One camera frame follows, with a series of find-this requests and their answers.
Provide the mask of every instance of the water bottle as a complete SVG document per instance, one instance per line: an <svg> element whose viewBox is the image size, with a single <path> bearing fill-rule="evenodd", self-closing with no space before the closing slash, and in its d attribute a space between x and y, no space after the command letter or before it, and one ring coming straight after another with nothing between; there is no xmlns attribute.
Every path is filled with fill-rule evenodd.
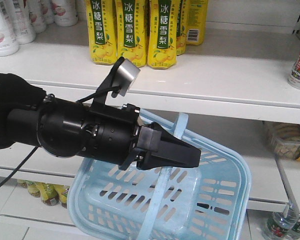
<svg viewBox="0 0 300 240"><path fill-rule="evenodd" d="M283 240L298 219L299 214L295 210L293 203L290 203L283 213L272 213L263 227L262 236L266 240Z"/></svg>
<svg viewBox="0 0 300 240"><path fill-rule="evenodd" d="M300 221L298 221L293 228L291 228L286 238L289 240L297 240L300 238Z"/></svg>

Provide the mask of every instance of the basket hole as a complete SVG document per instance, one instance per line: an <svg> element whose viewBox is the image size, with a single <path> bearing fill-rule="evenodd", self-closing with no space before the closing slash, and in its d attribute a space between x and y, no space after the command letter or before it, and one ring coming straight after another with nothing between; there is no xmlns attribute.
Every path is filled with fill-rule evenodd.
<svg viewBox="0 0 300 240"><path fill-rule="evenodd" d="M170 180L172 180L172 179L174 179L177 175L178 175L178 173L181 171L181 169L179 168L179 167L177 167L174 171L173 171L173 173L170 175Z"/></svg>
<svg viewBox="0 0 300 240"><path fill-rule="evenodd" d="M187 176L188 172L184 171L177 179L176 182L179 184Z"/></svg>
<svg viewBox="0 0 300 240"><path fill-rule="evenodd" d="M160 211L158 212L156 218L157 218L157 219L161 218L162 215L167 211L167 209L168 209L168 205L165 204L165 205L160 209Z"/></svg>
<svg viewBox="0 0 300 240"><path fill-rule="evenodd" d="M216 213L223 214L223 215L227 215L227 216L230 214L229 210L226 210L226 209L224 209L224 208L217 207L217 206L214 208L214 211L215 211Z"/></svg>
<svg viewBox="0 0 300 240"><path fill-rule="evenodd" d="M168 222L169 219L171 219L175 213L176 213L176 208L175 207L171 208L170 211L165 215L164 221Z"/></svg>
<svg viewBox="0 0 300 240"><path fill-rule="evenodd" d="M206 195L206 194L199 194L199 197L201 199L208 200L208 201L211 201L211 199L212 199L212 196Z"/></svg>
<svg viewBox="0 0 300 240"><path fill-rule="evenodd" d="M102 219L102 217L98 217L98 223L100 224L100 225L102 225L102 226L104 226L105 225L105 221Z"/></svg>
<svg viewBox="0 0 300 240"><path fill-rule="evenodd" d="M200 217L204 217L207 215L204 211L200 211L200 210L195 210L194 212L195 212L195 214L197 214Z"/></svg>
<svg viewBox="0 0 300 240"><path fill-rule="evenodd" d="M146 201L146 203L142 206L142 208L140 209L142 213L144 213L145 211L148 210L149 204L150 204L150 198L148 199L148 201Z"/></svg>
<svg viewBox="0 0 300 240"><path fill-rule="evenodd" d="M115 165L115 166L108 172L108 176L109 176L109 177L112 177L118 170L119 170L118 165Z"/></svg>
<svg viewBox="0 0 300 240"><path fill-rule="evenodd" d="M209 229L210 229L212 232L215 232L215 233L217 233L217 234L219 234L219 235L225 235L225 231L222 230L222 229L219 228L219 227L210 225L210 226L209 226Z"/></svg>
<svg viewBox="0 0 300 240"><path fill-rule="evenodd" d="M229 196L234 196L235 195L234 191L229 191L229 190L224 190L224 189L219 189L218 193L219 194L224 194L224 195L229 195Z"/></svg>
<svg viewBox="0 0 300 240"><path fill-rule="evenodd" d="M191 226L191 227L190 227L190 230L191 230L191 232L193 232L193 233L195 233L195 234L197 234L197 235L199 235L199 236L202 235L202 231L201 231L200 229L194 227L194 226Z"/></svg>
<svg viewBox="0 0 300 240"><path fill-rule="evenodd" d="M170 198L170 201L171 201L171 202L174 202L174 201L177 199L177 197L179 197L179 195L181 194L181 192L182 192L182 190L181 190L181 189L178 189L178 190L175 192L175 194Z"/></svg>
<svg viewBox="0 0 300 240"><path fill-rule="evenodd" d="M122 179L122 177L128 172L128 169L125 171L120 171L118 175L115 177L117 180Z"/></svg>
<svg viewBox="0 0 300 240"><path fill-rule="evenodd" d="M209 162L208 161L200 161L199 162L199 165L201 166L201 165L205 165L205 164L209 164Z"/></svg>
<svg viewBox="0 0 300 240"><path fill-rule="evenodd" d="M219 159L212 160L212 162L214 162L214 163L220 163L220 162L224 162L224 161L227 161L227 159L225 159L225 158L219 158Z"/></svg>
<svg viewBox="0 0 300 240"><path fill-rule="evenodd" d="M209 234L206 235L206 239L207 240L218 240L218 238L214 237L214 236L211 236Z"/></svg>
<svg viewBox="0 0 300 240"><path fill-rule="evenodd" d="M128 174L128 176L126 176L126 178L123 180L124 182L130 182L130 180L137 174L137 170L133 170L132 172L130 172L130 174Z"/></svg>
<svg viewBox="0 0 300 240"><path fill-rule="evenodd" d="M154 172L155 172L156 174L158 174L160 171L161 171L161 167L156 167L156 168L154 169Z"/></svg>
<svg viewBox="0 0 300 240"><path fill-rule="evenodd" d="M117 226L119 232L121 232L121 233L124 232L124 228L120 224L117 224L116 226Z"/></svg>
<svg viewBox="0 0 300 240"><path fill-rule="evenodd" d="M200 219L197 219L197 218L193 218L193 219L192 219L192 222L193 222L194 224L197 224L197 225L201 226L201 227L204 227L204 226L205 226L205 222L204 222L203 220L200 220Z"/></svg>
<svg viewBox="0 0 300 240"><path fill-rule="evenodd" d="M216 199L216 202L217 202L218 204L223 204L223 205L227 205L227 206L232 205L232 201L227 200L227 199L223 199L223 198L217 198L217 199Z"/></svg>
<svg viewBox="0 0 300 240"><path fill-rule="evenodd" d="M133 186L136 186L138 183L141 182L142 179L144 179L145 176L146 176L146 175L145 175L143 172L141 172L141 173L136 177L136 179L132 181L132 185L133 185Z"/></svg>
<svg viewBox="0 0 300 240"><path fill-rule="evenodd" d="M175 190L174 186L169 187L169 189L163 195L163 198L166 199L174 190Z"/></svg>
<svg viewBox="0 0 300 240"><path fill-rule="evenodd" d="M145 196L141 196L139 197L139 199L135 202L135 204L133 204L132 208L133 209L137 209L139 207L139 205L146 199Z"/></svg>
<svg viewBox="0 0 300 240"><path fill-rule="evenodd" d="M205 159L213 159L213 158L217 158L217 157L219 157L219 156L218 156L218 155L215 155L215 154L213 154L213 155L208 155L208 156L204 156Z"/></svg>
<svg viewBox="0 0 300 240"><path fill-rule="evenodd" d="M89 217L90 221L94 221L95 220L95 216L92 213L89 213L88 217Z"/></svg>
<svg viewBox="0 0 300 240"><path fill-rule="evenodd" d="M121 201L128 195L128 193L121 193L120 196L116 199L117 203L121 203Z"/></svg>
<svg viewBox="0 0 300 240"><path fill-rule="evenodd" d="M131 194L129 198L125 201L124 205L128 206L136 197L137 195Z"/></svg>
<svg viewBox="0 0 300 240"><path fill-rule="evenodd" d="M237 183L234 181L221 181L220 185L230 187L230 188L235 188L237 186Z"/></svg>
<svg viewBox="0 0 300 240"><path fill-rule="evenodd" d="M200 208L209 209L210 205L203 203L203 202L197 202L196 205Z"/></svg>
<svg viewBox="0 0 300 240"><path fill-rule="evenodd" d="M207 183L207 184L216 184L217 183L217 181L215 179L209 179L209 178L203 179L203 182Z"/></svg>
<svg viewBox="0 0 300 240"><path fill-rule="evenodd" d="M202 186L201 187L201 190L205 191L205 192L209 192L209 193L212 193L214 191L214 188L213 187L210 187L210 186Z"/></svg>

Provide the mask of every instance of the green label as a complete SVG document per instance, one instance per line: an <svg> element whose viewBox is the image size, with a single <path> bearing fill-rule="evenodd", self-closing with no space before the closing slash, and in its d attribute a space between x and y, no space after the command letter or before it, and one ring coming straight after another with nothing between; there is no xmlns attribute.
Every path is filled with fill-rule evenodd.
<svg viewBox="0 0 300 240"><path fill-rule="evenodd" d="M171 0L159 0L159 21L158 21L158 49L169 48L169 23L170 23L170 10Z"/></svg>
<svg viewBox="0 0 300 240"><path fill-rule="evenodd" d="M96 44L106 44L106 36L104 31L104 23L102 17L101 0L90 0L92 6L92 19L94 26L94 42Z"/></svg>
<svg viewBox="0 0 300 240"><path fill-rule="evenodd" d="M181 31L181 12L182 12L182 5L184 3L184 0L181 0L180 1L180 6L179 6L179 11L178 11L178 19L176 21L176 36L177 37L180 37L181 34L182 34L182 31Z"/></svg>
<svg viewBox="0 0 300 240"><path fill-rule="evenodd" d="M268 219L266 225L270 232L279 238L283 239L288 234L289 229L279 226L272 217Z"/></svg>
<svg viewBox="0 0 300 240"><path fill-rule="evenodd" d="M135 42L135 0L122 0L124 46L134 48Z"/></svg>

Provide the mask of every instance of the yellow bottle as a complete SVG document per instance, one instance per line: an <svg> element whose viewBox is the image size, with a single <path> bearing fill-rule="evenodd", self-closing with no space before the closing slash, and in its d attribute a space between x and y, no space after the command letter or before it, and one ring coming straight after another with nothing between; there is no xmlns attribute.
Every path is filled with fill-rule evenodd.
<svg viewBox="0 0 300 240"><path fill-rule="evenodd" d="M117 14L118 56L137 67L147 63L146 0L115 0Z"/></svg>
<svg viewBox="0 0 300 240"><path fill-rule="evenodd" d="M67 198L70 187L59 184L53 184L53 187L59 195L59 200L61 202L62 207L67 208Z"/></svg>
<svg viewBox="0 0 300 240"><path fill-rule="evenodd" d="M208 0L190 0L186 44L200 45L204 42Z"/></svg>
<svg viewBox="0 0 300 240"><path fill-rule="evenodd" d="M186 51L187 26L190 9L190 0L181 0L176 27L176 55L184 54Z"/></svg>
<svg viewBox="0 0 300 240"><path fill-rule="evenodd" d="M117 57L117 27L113 0L85 0L91 59L112 65Z"/></svg>
<svg viewBox="0 0 300 240"><path fill-rule="evenodd" d="M150 1L150 39L147 63L154 69L176 64L180 0Z"/></svg>

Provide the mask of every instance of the bottle label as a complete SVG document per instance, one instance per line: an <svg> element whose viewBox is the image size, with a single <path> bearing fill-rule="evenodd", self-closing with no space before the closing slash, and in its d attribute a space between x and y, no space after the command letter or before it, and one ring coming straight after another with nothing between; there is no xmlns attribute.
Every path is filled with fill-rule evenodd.
<svg viewBox="0 0 300 240"><path fill-rule="evenodd" d="M289 229L279 226L272 217L268 219L266 225L270 232L279 238L284 238L288 234Z"/></svg>

